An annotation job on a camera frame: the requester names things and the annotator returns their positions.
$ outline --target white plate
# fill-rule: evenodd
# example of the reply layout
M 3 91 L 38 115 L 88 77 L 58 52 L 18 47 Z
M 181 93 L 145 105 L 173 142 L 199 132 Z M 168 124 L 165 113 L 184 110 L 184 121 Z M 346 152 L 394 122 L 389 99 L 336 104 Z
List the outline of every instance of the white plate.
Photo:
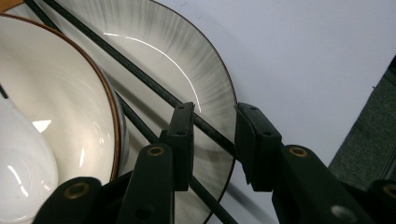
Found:
M 156 133 L 167 129 L 173 108 L 127 72 L 87 37 L 50 9 L 37 3 L 60 29 L 81 45 L 106 71 L 135 112 Z M 171 9 L 147 0 L 58 1 L 182 102 L 233 140 L 235 95 L 216 50 L 191 23 Z M 13 13 L 36 19 L 25 5 Z M 194 176 L 219 199 L 228 183 L 233 158 L 198 129 L 195 131 Z M 147 140 L 129 124 L 131 151 L 124 173 L 134 167 Z M 177 192 L 176 223 L 202 223 L 210 211 L 191 191 Z
M 41 24 L 0 14 L 0 27 L 0 82 L 49 143 L 59 184 L 77 176 L 102 184 L 115 178 L 124 124 L 99 68 Z

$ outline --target plate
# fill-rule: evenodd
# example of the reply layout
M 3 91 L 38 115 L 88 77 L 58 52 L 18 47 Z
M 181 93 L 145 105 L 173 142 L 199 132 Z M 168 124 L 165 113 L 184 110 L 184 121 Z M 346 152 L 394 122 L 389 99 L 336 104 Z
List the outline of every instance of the plate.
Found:
M 233 140 L 235 94 L 220 56 L 207 38 L 175 11 L 147 0 L 57 1 L 99 36 L 173 93 L 194 102 L 195 113 Z M 166 130 L 173 108 L 133 74 L 41 1 L 37 3 L 66 36 L 77 42 L 105 71 L 110 83 L 156 134 Z M 37 17 L 26 5 L 8 13 Z M 137 152 L 148 141 L 128 123 L 130 156 L 124 173 L 133 169 Z M 233 157 L 200 130 L 194 129 L 194 176 L 217 199 L 222 196 Z M 176 223 L 202 223 L 210 210 L 189 190 L 176 193 Z
M 0 27 L 0 82 L 48 142 L 59 184 L 82 175 L 102 184 L 117 177 L 125 124 L 100 69 L 70 39 L 37 22 L 0 14 Z

